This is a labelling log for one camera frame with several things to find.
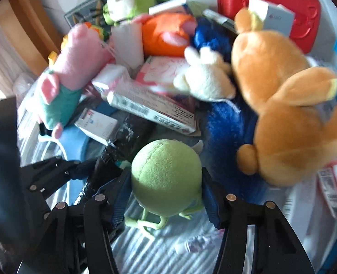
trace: blue fuzzy fabric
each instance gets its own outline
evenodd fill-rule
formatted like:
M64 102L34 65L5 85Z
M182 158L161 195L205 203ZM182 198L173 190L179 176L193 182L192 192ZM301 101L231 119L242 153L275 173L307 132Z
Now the blue fuzzy fabric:
M226 29L216 23L211 23L208 19L197 18L195 35L192 38L192 45L198 50L204 46L209 46L211 50L222 54L226 62L231 60L231 43L226 34Z
M257 115L240 93L237 93L232 101L239 108L239 113L227 103L211 104L207 115L207 139L202 157L206 158L205 165L213 179L228 193L250 203L259 203L268 185L258 174L243 174L236 163L239 147L253 142Z

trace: white plush toy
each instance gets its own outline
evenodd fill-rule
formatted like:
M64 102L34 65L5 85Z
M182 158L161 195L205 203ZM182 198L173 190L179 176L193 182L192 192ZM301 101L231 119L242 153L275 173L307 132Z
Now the white plush toy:
M190 67L185 74L175 77L176 89L206 102L235 97L236 89L228 78L232 68L223 61L221 54L210 47L202 47L199 55L191 46L186 47L184 54Z

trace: pink plush pig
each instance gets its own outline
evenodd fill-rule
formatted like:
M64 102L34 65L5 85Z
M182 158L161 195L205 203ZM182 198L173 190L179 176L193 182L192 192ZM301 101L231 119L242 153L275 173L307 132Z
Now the pink plush pig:
M59 139L74 113L85 86L115 61L99 34L85 24L75 25L53 67L38 80L35 96L39 122Z

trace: teal plush clothing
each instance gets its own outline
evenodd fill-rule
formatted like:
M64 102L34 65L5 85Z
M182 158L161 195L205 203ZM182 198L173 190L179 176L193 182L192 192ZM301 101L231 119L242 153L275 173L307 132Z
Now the teal plush clothing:
M45 127L48 130L53 130L59 122L65 127L75 112L81 95L82 89L69 90L60 84L58 96L49 105L39 96L40 109L38 112Z

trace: green and white plush toy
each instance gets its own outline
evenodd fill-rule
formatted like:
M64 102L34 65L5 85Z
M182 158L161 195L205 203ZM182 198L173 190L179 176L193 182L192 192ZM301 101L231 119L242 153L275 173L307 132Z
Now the green and white plush toy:
M153 239L147 228L162 229L177 214L191 219L190 214L203 208L201 162L196 153L201 146L201 141L190 148L176 140L157 140L138 152L132 162L132 190L143 214L141 219L125 216L127 226L139 228ZM147 221L149 212L161 221Z
M107 0L103 6L105 22L114 25L122 20L130 20L142 13L148 13L150 7L168 0Z

